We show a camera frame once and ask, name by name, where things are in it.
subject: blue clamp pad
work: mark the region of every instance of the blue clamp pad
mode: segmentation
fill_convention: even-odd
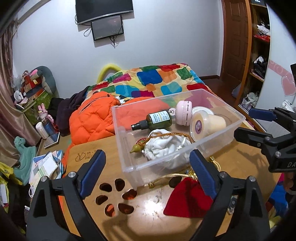
[[[253,119],[263,120],[263,121],[274,121],[276,120],[276,115],[271,110],[262,109],[250,109],[249,116]]]
[[[207,162],[197,149],[190,153],[189,161],[203,191],[214,200],[220,186],[218,170],[212,163]]]
[[[106,154],[97,150],[89,162],[84,163],[78,170],[77,190],[82,199],[89,196],[106,164]]]

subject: wooden table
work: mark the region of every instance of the wooden table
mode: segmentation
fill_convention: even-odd
[[[189,240],[201,219],[189,219],[165,216],[163,210],[173,189],[169,185],[156,186],[153,189],[140,187],[137,196],[133,200],[124,200],[122,195],[131,189],[131,185],[121,172],[118,158],[116,139],[109,137],[73,147],[70,150],[67,173],[77,171],[80,166],[88,162],[97,149],[102,149],[107,156],[107,163],[99,177],[92,194],[84,200],[92,218],[108,240]],[[257,178],[261,188],[264,201],[267,201],[273,191],[280,174],[268,171],[268,162],[260,153],[260,150],[248,145],[238,143],[235,140],[214,154],[215,160],[221,165],[221,169],[232,177],[247,178],[252,175]],[[125,187],[118,192],[114,181],[122,178]],[[102,191],[99,185],[109,183],[111,192]],[[95,199],[99,195],[106,195],[108,200],[97,205]],[[118,210],[118,204],[124,203],[134,207],[131,214],[123,214]],[[115,206],[114,217],[105,215],[107,204]],[[72,233],[79,235],[69,210],[64,200],[64,215],[69,229]],[[231,216],[225,215],[223,224],[218,232],[222,234],[227,230]]]

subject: curtain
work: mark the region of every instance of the curtain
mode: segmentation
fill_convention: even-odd
[[[25,138],[35,146],[40,135],[30,124],[24,113],[17,110],[11,99],[12,37],[16,23],[13,21],[0,38],[0,162],[13,166],[20,158],[14,146],[16,136]]]

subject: shelving unit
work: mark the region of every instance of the shelving unit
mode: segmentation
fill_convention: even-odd
[[[265,132],[265,129],[253,118],[249,116],[248,111],[242,107],[242,100],[245,98],[250,92],[260,92],[264,83],[264,79],[259,75],[252,72],[254,67],[254,61],[259,57],[263,56],[267,61],[269,60],[269,50],[270,50],[270,42],[264,41],[260,38],[255,37],[255,35],[260,35],[258,32],[257,25],[261,24],[261,20],[265,23],[269,24],[269,14],[266,6],[254,4],[252,0],[249,0],[250,8],[251,8],[251,16],[252,16],[252,47],[251,47],[251,56],[249,61],[249,69],[248,75],[245,80],[242,80],[241,88],[239,91],[239,95],[237,97],[235,108],[241,112],[248,121],[250,121],[254,127],[261,131]]]
[[[254,73],[252,73],[252,72],[250,72],[249,74],[250,74],[251,76],[253,76],[254,78],[260,80],[262,83],[264,82],[264,79],[262,79],[260,76],[254,74]]]

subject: wall-mounted monitor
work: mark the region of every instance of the wall-mounted monitor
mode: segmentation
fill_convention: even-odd
[[[76,0],[77,23],[133,12],[132,0]]]
[[[100,18],[95,21],[91,21],[91,29],[94,41],[114,35],[123,34],[121,15]]]

